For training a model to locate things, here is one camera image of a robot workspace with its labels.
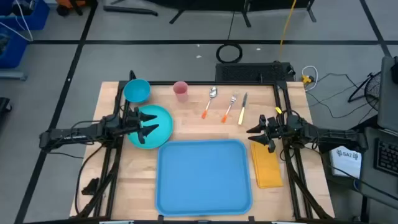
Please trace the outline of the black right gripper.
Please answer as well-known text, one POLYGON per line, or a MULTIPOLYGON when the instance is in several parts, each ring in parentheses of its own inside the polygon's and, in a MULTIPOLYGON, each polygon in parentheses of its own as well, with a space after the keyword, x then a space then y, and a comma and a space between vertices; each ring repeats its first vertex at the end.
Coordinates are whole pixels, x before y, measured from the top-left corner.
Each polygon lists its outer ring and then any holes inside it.
POLYGON ((259 117, 259 124, 251 129, 248 129, 247 133, 261 133, 264 134, 257 136, 249 136, 248 139, 254 142, 258 142, 262 145, 268 145, 269 153, 275 151, 274 139, 280 139, 282 136, 286 135, 287 129, 284 125, 278 123, 274 117, 267 119, 263 114, 259 117))

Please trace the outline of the teal plate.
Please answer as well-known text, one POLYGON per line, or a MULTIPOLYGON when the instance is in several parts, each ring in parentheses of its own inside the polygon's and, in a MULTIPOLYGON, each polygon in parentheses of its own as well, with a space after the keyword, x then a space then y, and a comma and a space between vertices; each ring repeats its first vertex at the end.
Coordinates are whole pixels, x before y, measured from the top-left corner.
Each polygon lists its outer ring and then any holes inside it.
POLYGON ((160 105, 141 106, 140 111, 145 114, 156 115, 155 119, 150 121, 142 121, 143 126, 151 126, 158 124, 159 126, 144 138, 145 143, 141 144, 137 133, 128 134, 128 140, 140 149, 155 149, 166 143, 172 135, 174 129, 174 121, 169 111, 160 105))

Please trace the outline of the knife with yellow handle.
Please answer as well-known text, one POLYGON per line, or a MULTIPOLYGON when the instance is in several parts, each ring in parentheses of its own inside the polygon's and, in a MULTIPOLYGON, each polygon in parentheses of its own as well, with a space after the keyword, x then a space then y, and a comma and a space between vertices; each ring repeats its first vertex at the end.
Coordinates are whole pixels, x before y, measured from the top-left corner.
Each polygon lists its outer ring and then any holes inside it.
POLYGON ((242 108, 241 108, 241 112, 239 114, 239 119, 238 119, 238 125, 242 125, 242 123, 243 123, 244 111, 246 108, 247 98, 248 98, 248 93, 246 92, 243 97, 242 108))

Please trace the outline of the yellow cloth napkin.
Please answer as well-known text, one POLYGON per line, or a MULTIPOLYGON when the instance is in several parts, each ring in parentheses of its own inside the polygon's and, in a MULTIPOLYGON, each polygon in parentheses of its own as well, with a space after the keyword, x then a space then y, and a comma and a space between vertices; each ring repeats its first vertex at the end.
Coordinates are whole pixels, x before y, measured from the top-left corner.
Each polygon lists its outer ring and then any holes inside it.
POLYGON ((260 189, 282 187, 279 161, 276 153, 268 151, 268 145, 251 143, 252 161, 256 175, 257 186, 260 189))

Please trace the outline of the blue bowl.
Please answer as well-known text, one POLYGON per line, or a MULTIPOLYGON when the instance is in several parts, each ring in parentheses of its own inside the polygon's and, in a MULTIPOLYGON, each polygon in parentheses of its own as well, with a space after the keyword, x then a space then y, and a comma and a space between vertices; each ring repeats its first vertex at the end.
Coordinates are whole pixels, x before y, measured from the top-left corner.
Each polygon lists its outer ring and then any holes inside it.
POLYGON ((124 97, 131 103, 144 103, 150 97, 151 86, 147 80, 134 79, 124 87, 124 97))

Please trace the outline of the pink plastic cup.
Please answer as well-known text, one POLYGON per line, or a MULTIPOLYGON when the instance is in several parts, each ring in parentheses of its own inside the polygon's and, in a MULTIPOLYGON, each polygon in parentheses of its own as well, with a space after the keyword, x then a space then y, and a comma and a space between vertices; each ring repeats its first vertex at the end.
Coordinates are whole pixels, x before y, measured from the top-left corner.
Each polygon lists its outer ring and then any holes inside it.
POLYGON ((188 100, 188 84, 183 81, 175 82, 173 91, 179 102, 186 102, 188 100))

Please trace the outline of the blue plastic tray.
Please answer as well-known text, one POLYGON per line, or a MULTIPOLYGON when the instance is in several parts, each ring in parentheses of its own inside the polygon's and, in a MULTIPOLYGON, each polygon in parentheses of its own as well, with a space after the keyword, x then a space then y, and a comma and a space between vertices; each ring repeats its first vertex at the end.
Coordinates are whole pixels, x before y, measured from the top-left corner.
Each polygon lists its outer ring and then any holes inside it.
POLYGON ((252 207, 240 140, 170 141, 159 148, 156 168, 155 207, 163 216, 241 215, 252 207))

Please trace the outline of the black perforated computer case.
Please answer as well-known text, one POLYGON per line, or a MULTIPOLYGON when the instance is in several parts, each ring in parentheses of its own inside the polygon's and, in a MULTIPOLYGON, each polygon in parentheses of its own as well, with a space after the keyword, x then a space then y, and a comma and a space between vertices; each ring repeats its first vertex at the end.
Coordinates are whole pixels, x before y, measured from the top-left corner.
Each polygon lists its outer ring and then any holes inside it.
POLYGON ((215 69, 217 82, 294 82, 296 74, 288 62, 218 63, 215 69))

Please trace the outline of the white printed box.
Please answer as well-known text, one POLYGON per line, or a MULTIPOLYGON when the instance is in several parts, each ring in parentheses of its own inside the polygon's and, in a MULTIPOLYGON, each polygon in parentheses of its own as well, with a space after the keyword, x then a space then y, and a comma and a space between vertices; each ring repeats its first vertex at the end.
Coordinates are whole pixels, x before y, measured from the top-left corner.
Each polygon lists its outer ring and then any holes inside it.
POLYGON ((329 152, 332 175, 347 177, 346 173, 355 178, 360 177, 362 155, 351 151, 344 146, 339 146, 329 152))

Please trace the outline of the black metal bar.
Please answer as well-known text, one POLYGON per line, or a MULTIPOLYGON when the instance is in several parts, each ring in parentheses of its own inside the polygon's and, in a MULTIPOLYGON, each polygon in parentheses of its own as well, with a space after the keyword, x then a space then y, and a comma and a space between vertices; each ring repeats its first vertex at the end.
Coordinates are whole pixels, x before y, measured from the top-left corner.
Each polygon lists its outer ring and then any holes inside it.
POLYGON ((121 6, 103 6, 104 11, 108 12, 123 12, 131 14, 147 14, 152 16, 158 16, 158 13, 150 9, 133 8, 133 7, 121 7, 121 6))

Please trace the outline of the black keyboard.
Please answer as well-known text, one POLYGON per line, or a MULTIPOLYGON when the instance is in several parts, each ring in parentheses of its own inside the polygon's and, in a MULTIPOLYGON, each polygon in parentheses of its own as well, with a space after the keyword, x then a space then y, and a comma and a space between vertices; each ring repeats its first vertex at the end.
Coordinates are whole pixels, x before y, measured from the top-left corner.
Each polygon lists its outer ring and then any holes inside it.
POLYGON ((398 177, 398 145, 375 139, 374 168, 398 177))

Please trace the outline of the orange shop vacuum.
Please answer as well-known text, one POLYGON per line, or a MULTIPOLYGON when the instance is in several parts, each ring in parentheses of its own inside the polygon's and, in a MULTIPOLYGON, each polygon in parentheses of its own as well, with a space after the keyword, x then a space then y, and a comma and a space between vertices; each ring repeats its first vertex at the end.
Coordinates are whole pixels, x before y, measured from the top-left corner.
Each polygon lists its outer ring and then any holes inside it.
POLYGON ((83 7, 91 7, 97 5, 97 0, 56 0, 56 11, 59 16, 67 16, 75 11, 79 16, 83 15, 83 7))

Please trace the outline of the blue plastic storage bin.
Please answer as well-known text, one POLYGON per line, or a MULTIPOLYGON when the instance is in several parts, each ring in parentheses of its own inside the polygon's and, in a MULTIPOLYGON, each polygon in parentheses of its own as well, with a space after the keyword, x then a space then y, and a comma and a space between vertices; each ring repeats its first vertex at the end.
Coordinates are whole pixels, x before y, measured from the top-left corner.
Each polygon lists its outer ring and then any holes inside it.
POLYGON ((7 28, 0 27, 0 68, 15 68, 20 64, 27 41, 7 28))
POLYGON ((14 30, 21 31, 27 30, 24 23, 26 21, 30 30, 42 30, 49 15, 49 6, 44 0, 18 0, 23 11, 31 1, 33 1, 32 12, 29 15, 24 14, 22 17, 16 16, 12 11, 12 7, 15 5, 16 10, 20 12, 15 0, 0 0, 0 22, 14 30))

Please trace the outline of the black metal table frame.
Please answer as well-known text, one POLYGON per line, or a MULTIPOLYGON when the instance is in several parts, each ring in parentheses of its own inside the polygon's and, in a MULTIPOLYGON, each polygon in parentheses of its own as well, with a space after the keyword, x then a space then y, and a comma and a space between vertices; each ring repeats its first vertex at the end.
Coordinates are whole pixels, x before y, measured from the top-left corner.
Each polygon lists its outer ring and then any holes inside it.
MULTIPOLYGON (((286 88, 275 91, 271 85, 258 83, 217 84, 218 96, 211 102, 205 119, 201 118, 209 101, 211 81, 192 81, 188 84, 188 100, 179 102, 172 88, 172 82, 152 82, 150 103, 166 108, 173 117, 173 140, 192 139, 239 139, 246 147, 251 145, 247 130, 255 126, 260 114, 268 117, 276 114, 276 107, 290 106, 306 120, 311 120, 307 96, 303 85, 289 82, 286 88), (232 94, 238 97, 232 105, 225 123, 221 122, 229 106, 232 94), (243 97, 248 93, 242 125, 238 125, 243 97)), ((157 151, 139 149, 127 138, 108 149, 98 144, 88 146, 87 160, 80 179, 85 187, 91 179, 104 178, 113 164, 119 166, 115 179, 110 183, 93 215, 113 220, 156 220, 155 178, 157 151)), ((244 215, 230 215, 229 221, 246 221, 253 217, 256 221, 290 221, 295 218, 314 218, 316 213, 296 186, 291 186, 291 172, 284 162, 279 164, 283 186, 273 189, 260 189, 251 184, 253 204, 244 215)))

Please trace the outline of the black clamp bracket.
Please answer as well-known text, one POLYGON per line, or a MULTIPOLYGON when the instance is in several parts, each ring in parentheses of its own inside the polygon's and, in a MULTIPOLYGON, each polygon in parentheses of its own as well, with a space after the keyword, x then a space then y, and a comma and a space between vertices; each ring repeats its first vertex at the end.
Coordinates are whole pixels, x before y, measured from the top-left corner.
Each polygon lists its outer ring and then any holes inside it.
POLYGON ((81 190, 81 194, 94 195, 97 191, 99 182, 100 182, 99 178, 91 179, 88 185, 81 190))

